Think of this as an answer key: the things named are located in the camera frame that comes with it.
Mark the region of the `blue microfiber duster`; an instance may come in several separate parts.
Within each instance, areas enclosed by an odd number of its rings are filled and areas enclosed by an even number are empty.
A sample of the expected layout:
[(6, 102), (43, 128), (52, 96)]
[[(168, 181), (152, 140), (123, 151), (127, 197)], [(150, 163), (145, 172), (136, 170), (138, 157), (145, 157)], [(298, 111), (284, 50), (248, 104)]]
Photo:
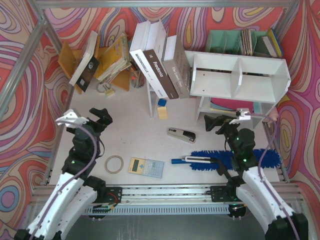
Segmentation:
[[(230, 150), (202, 150), (193, 151), (191, 156), (217, 158), (222, 160), (227, 170), (232, 170), (232, 155)], [(219, 168), (217, 163), (191, 163), (185, 162), (182, 158), (174, 158), (171, 160), (172, 165), (187, 164), (194, 171), (214, 171)], [(275, 149), (268, 149), (261, 162), (261, 167), (277, 168), (281, 165), (281, 157)]]

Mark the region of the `black binder clip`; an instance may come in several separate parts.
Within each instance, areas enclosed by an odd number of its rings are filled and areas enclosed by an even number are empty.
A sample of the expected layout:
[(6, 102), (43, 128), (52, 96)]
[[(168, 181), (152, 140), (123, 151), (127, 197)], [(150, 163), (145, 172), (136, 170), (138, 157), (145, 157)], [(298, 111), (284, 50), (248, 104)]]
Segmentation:
[(226, 168), (225, 165), (223, 164), (223, 162), (222, 162), (220, 159), (218, 159), (218, 160), (216, 161), (216, 163), (217, 163), (218, 166), (219, 166), (219, 168), (216, 170), (217, 173), (218, 173), (220, 176), (224, 175), (227, 179), (229, 179), (231, 176), (230, 176), (227, 168)]

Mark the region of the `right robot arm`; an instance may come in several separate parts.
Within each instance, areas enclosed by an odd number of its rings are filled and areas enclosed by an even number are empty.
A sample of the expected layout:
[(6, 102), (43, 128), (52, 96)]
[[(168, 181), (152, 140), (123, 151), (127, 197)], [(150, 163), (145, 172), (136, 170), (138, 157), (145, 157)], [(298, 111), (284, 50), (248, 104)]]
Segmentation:
[(264, 231), (266, 240), (307, 240), (309, 223), (303, 213), (295, 212), (268, 181), (261, 167), (261, 160), (254, 155), (255, 133), (238, 129), (240, 118), (227, 115), (204, 116), (205, 130), (223, 135), (232, 152), (232, 169), (237, 176), (231, 176), (220, 159), (212, 158), (218, 164), (217, 172), (227, 178), (224, 191), (230, 200), (241, 200), (251, 211)]

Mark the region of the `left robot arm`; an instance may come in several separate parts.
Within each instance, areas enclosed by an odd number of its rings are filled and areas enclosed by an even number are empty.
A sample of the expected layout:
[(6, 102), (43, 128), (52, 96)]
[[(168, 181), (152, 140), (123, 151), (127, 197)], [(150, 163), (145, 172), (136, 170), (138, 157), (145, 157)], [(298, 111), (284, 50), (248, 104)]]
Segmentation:
[(113, 122), (106, 108), (91, 108), (98, 119), (80, 116), (75, 109), (67, 110), (56, 119), (73, 134), (58, 181), (35, 219), (26, 229), (15, 233), (16, 240), (64, 240), (83, 211), (97, 199), (103, 199), (106, 182), (90, 173), (101, 157), (101, 133)]

